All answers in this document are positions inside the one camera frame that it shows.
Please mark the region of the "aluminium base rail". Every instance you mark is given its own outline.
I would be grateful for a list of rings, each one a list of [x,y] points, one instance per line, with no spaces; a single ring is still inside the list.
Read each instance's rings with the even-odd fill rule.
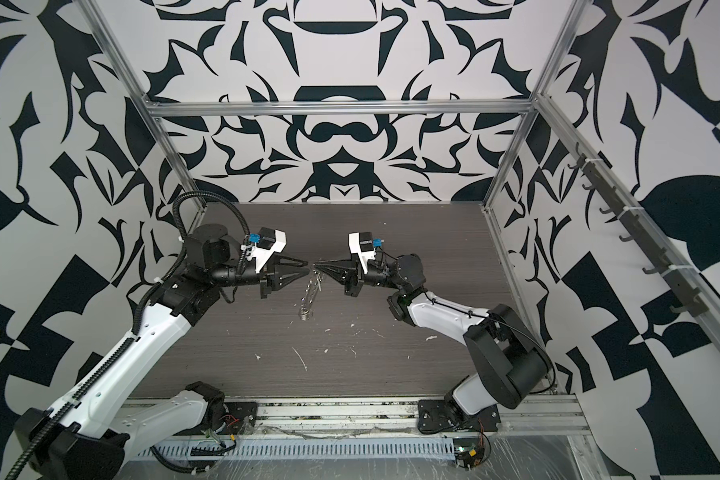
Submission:
[[[255,401],[256,431],[280,436],[361,436],[384,433],[421,434],[417,426],[417,402],[439,398],[416,397],[317,397],[245,398],[226,397],[225,402]],[[531,396],[520,406],[496,405],[501,417],[497,432],[520,435],[588,435],[583,410],[570,395]]]

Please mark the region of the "black wall hook rail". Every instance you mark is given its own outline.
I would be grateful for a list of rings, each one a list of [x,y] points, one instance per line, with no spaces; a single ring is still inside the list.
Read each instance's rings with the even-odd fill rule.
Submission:
[[[693,278],[693,267],[672,250],[668,238],[612,173],[606,161],[585,155],[580,145],[575,146],[575,155],[575,163],[570,167],[581,171],[589,181],[584,189],[597,192],[606,204],[600,212],[617,220],[625,229],[626,234],[619,240],[638,246],[649,262],[643,273],[660,276],[679,301],[680,305],[670,310],[693,317],[707,313],[709,306],[702,297],[700,283]]]

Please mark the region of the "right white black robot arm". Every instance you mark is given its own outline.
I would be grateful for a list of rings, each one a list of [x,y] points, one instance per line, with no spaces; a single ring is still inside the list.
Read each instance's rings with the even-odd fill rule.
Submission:
[[[426,288],[423,263],[416,254],[362,260],[319,262],[316,269],[356,297],[364,286],[389,288],[393,317],[413,327],[429,329],[466,347],[475,372],[457,384],[444,401],[463,419],[501,405],[514,409],[553,370],[545,348],[517,312],[499,304],[474,308],[446,300]]]

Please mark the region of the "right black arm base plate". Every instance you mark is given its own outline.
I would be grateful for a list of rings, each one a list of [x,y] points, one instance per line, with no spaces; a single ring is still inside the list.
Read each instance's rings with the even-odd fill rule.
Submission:
[[[417,402],[417,430],[423,435],[451,432],[497,432],[501,417],[496,405],[475,415],[462,412],[452,401],[444,399]]]

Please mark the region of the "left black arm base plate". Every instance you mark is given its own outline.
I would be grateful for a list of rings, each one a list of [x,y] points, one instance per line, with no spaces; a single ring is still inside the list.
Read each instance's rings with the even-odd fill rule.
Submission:
[[[251,432],[258,423],[258,407],[255,401],[225,402],[220,412],[213,415],[213,431],[221,435]]]

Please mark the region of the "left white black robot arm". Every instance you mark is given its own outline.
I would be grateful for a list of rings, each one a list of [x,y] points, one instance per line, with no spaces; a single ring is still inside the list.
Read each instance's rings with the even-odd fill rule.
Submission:
[[[112,479],[136,454],[176,433],[218,428],[224,395],[203,382],[136,417],[117,415],[157,361],[227,297],[226,289],[255,286],[267,297],[308,274],[307,261],[283,255],[283,231],[243,233],[237,241],[220,224],[180,232],[179,257],[142,298],[131,329],[64,396],[16,422],[23,452],[7,478],[31,467],[46,479]]]

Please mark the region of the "small green circuit board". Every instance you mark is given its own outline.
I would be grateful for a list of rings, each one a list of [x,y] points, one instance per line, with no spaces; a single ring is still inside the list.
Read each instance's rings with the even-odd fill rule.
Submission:
[[[457,445],[455,465],[465,470],[472,470],[482,465],[492,453],[490,440],[482,436],[474,445]]]

